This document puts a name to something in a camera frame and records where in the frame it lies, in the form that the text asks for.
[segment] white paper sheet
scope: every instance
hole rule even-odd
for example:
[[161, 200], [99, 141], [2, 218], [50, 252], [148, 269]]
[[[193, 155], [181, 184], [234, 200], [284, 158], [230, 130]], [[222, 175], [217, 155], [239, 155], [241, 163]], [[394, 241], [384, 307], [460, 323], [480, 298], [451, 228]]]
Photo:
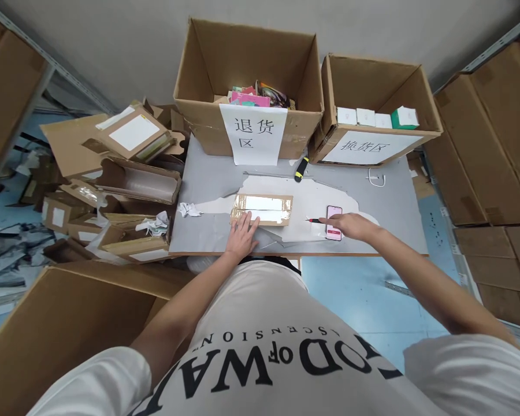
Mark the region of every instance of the white paper sheet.
[[112, 132], [110, 137], [127, 150], [133, 150], [159, 130], [158, 126], [141, 114]]
[[403, 151], [422, 137], [348, 131], [323, 160], [355, 165], [376, 165]]
[[220, 104], [235, 165], [275, 166], [287, 109]]

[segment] stacked cardboard box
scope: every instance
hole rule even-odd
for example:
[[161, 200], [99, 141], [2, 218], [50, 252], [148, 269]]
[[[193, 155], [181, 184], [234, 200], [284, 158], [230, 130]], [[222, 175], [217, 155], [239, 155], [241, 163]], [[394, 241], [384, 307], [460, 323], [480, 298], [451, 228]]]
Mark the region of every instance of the stacked cardboard box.
[[455, 234], [484, 306], [520, 325], [520, 226], [458, 228]]
[[435, 98], [448, 134], [425, 150], [453, 223], [520, 224], [520, 43]]

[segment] phone screen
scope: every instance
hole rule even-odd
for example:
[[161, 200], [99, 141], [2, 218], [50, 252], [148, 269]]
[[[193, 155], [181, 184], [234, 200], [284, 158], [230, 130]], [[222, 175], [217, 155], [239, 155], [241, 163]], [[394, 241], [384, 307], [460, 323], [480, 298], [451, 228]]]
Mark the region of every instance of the phone screen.
[[[334, 207], [334, 206], [330, 205], [330, 206], [328, 206], [327, 218], [331, 218], [332, 215], [342, 214], [342, 213], [343, 213], [342, 208]], [[326, 225], [325, 226], [325, 237], [328, 240], [341, 241], [341, 232], [337, 228], [332, 227], [331, 225]]]

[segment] person's right hand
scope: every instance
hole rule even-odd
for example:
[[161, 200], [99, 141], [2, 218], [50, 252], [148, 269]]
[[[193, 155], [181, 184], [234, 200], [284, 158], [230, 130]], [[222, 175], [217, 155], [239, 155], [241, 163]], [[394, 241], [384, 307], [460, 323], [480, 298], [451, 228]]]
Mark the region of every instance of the person's right hand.
[[365, 243], [381, 229], [379, 225], [374, 224], [360, 214], [335, 214], [331, 218], [319, 218], [319, 220], [323, 224], [329, 224], [341, 230], [345, 237]]

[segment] open cardboard box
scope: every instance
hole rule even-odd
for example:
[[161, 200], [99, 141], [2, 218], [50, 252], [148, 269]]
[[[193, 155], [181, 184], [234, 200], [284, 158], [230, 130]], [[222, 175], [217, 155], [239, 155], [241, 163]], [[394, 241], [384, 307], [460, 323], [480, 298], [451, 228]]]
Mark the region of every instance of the open cardboard box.
[[[309, 143], [310, 163], [379, 166], [443, 133], [421, 65], [329, 54], [322, 64], [322, 84], [325, 112]], [[337, 107], [391, 114], [401, 106], [416, 110], [417, 129], [337, 119]]]
[[65, 373], [130, 345], [192, 277], [157, 264], [46, 268], [0, 328], [0, 415], [25, 415]]
[[279, 157], [299, 158], [324, 112], [316, 36], [189, 20], [173, 97], [206, 154], [233, 155], [214, 96], [256, 80], [296, 100]]

